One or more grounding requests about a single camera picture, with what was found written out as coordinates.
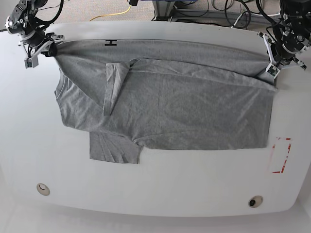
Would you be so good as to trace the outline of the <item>red tape rectangle marking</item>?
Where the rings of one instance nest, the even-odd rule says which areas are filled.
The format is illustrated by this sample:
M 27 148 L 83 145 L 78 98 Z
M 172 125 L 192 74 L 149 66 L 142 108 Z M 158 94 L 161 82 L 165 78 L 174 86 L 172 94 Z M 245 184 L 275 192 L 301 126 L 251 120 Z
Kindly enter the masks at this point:
M 277 137 L 272 147 L 269 171 L 273 174 L 281 174 L 290 154 L 292 139 L 288 137 Z

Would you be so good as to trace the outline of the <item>table grommet hole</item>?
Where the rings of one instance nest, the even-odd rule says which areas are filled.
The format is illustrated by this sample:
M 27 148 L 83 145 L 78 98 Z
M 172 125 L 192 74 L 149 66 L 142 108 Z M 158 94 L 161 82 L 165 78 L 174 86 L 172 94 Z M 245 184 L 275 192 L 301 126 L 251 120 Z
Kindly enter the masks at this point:
M 43 195 L 43 196 L 49 196 L 50 195 L 50 189 L 43 183 L 38 183 L 36 185 L 37 191 Z
M 262 202 L 263 202 L 262 196 L 254 196 L 249 200 L 248 206 L 250 208 L 257 208 L 262 204 Z

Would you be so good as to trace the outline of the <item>left table grommet hole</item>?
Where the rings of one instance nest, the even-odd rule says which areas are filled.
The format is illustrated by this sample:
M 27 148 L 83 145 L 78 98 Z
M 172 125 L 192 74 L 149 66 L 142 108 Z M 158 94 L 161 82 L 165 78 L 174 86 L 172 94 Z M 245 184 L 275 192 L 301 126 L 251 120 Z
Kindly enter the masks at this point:
M 36 185 L 37 191 L 43 195 L 43 196 L 49 196 L 50 195 L 50 189 L 43 183 L 38 183 Z

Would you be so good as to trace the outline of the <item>aluminium frame base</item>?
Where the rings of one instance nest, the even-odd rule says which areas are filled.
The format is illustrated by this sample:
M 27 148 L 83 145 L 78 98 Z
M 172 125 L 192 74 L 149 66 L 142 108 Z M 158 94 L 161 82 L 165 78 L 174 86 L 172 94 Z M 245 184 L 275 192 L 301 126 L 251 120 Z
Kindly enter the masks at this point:
M 206 0 L 196 9 L 196 0 L 153 0 L 155 21 L 188 22 L 245 29 L 269 25 L 254 0 Z

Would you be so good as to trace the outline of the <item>right table grommet hole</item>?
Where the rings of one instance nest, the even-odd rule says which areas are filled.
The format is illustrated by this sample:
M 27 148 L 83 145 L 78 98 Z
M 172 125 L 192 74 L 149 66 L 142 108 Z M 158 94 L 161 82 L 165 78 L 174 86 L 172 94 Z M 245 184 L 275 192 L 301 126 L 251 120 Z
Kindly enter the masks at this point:
M 257 208 L 262 204 L 262 202 L 263 202 L 262 196 L 254 196 L 249 200 L 248 206 L 250 208 Z

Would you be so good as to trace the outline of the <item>grey t-shirt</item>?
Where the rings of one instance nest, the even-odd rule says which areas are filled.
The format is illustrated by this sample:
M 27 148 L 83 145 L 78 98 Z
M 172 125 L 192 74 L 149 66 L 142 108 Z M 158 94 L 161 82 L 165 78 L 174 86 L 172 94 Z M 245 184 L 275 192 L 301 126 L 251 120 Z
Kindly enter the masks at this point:
M 265 148 L 276 88 L 266 57 L 168 40 L 57 46 L 65 126 L 89 132 L 93 160 L 137 164 L 143 148 Z

